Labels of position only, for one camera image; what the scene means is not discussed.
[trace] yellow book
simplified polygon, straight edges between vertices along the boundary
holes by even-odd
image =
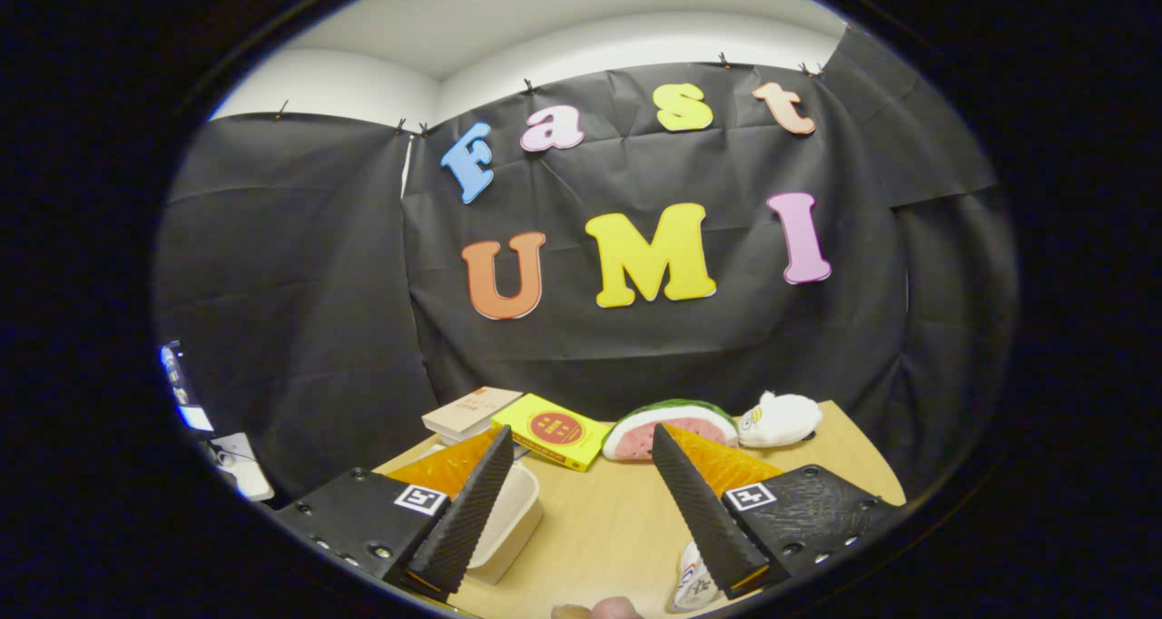
[[[512,441],[551,461],[584,472],[601,452],[607,425],[568,411],[552,401],[525,395],[493,416],[496,429],[512,427]]]

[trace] yellow letter m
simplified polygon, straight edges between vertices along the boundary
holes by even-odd
[[[658,221],[652,243],[638,233],[623,214],[598,215],[584,225],[586,233],[597,239],[601,255],[602,291],[597,305],[603,309],[633,303],[633,289],[625,275],[647,301],[654,301],[661,288],[661,276],[669,268],[667,300],[701,300],[713,295],[717,285],[706,275],[702,252],[702,218],[706,210],[698,204],[667,207]]]

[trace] pink letter i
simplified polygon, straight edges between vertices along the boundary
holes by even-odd
[[[767,206],[779,214],[783,222],[783,235],[787,238],[787,255],[790,264],[783,272],[787,283],[811,283],[831,275],[831,264],[819,254],[819,239],[811,222],[811,206],[815,197],[808,193],[775,194],[767,200]]]

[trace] white bowl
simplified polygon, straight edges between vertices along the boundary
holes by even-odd
[[[544,516],[537,496],[537,476],[519,462],[512,463],[468,561],[467,576],[489,585],[501,580]]]

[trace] blue letter f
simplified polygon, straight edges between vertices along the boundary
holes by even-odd
[[[476,194],[480,194],[493,181],[493,170],[476,167],[476,164],[493,163],[492,149],[481,139],[488,135],[489,130],[490,127],[486,123],[474,123],[439,160],[444,167],[452,168],[456,180],[460,181],[460,188],[464,189],[460,201],[464,201],[465,204],[475,200]]]

